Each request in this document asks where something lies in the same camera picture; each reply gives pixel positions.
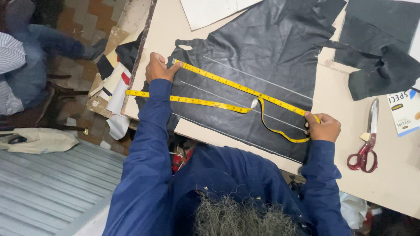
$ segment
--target red scissors handle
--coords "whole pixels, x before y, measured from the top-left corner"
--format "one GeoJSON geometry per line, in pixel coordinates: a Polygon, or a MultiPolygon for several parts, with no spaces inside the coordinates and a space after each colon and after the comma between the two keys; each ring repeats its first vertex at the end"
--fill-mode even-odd
{"type": "Polygon", "coordinates": [[[372,173],[378,167],[378,157],[372,148],[373,145],[369,142],[366,142],[357,154],[352,154],[347,158],[347,166],[352,170],[362,169],[363,172],[372,173]],[[368,153],[373,154],[373,164],[369,170],[366,170],[366,165],[368,163],[368,153]],[[356,164],[354,165],[350,164],[350,160],[353,157],[357,157],[356,164]]]}

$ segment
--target blue sleeve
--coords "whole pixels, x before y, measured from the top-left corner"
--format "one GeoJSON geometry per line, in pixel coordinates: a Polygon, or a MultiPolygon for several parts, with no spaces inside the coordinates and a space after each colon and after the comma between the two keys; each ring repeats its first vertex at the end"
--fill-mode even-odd
{"type": "Polygon", "coordinates": [[[340,212],[336,179],[341,178],[341,174],[334,164],[334,152],[334,143],[313,141],[307,164],[302,169],[306,178],[302,203],[319,236],[348,236],[351,231],[340,212]]]}
{"type": "Polygon", "coordinates": [[[123,164],[121,183],[112,196],[103,236],[164,235],[168,227],[172,178],[166,123],[171,114],[172,83],[150,82],[150,98],[139,112],[139,125],[123,164]]]}

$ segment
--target blue shirt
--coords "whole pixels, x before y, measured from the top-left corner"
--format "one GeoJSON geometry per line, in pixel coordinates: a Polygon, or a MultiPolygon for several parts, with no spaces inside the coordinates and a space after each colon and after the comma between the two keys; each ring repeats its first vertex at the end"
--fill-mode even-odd
{"type": "Polygon", "coordinates": [[[104,236],[191,235],[192,215],[200,203],[197,190],[216,198],[230,194],[234,199],[257,198],[261,204],[278,202],[299,226],[299,235],[350,235],[340,213],[335,179],[341,174],[329,141],[312,142],[302,169],[307,182],[299,197],[273,162],[237,148],[200,145],[172,176],[166,131],[171,89],[168,80],[150,82],[150,98],[139,112],[104,236]]]}

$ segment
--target blue jeans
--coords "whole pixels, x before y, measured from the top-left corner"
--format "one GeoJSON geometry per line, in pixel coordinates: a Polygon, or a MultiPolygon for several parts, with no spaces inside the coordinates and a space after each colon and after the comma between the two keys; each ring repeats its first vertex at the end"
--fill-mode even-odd
{"type": "Polygon", "coordinates": [[[24,108],[35,107],[45,99],[47,53],[71,59],[87,59],[93,54],[91,47],[85,48],[81,42],[43,25],[31,24],[11,34],[23,43],[26,64],[2,76],[6,78],[14,95],[22,101],[24,108]]]}

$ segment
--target shoe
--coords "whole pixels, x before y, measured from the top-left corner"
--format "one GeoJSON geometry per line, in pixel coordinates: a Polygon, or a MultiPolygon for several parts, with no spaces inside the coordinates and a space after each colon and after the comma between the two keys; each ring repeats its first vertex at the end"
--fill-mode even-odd
{"type": "Polygon", "coordinates": [[[108,39],[100,39],[95,45],[92,46],[93,49],[93,56],[90,58],[90,60],[93,63],[98,63],[101,56],[104,54],[106,44],[108,43],[108,39]]]}

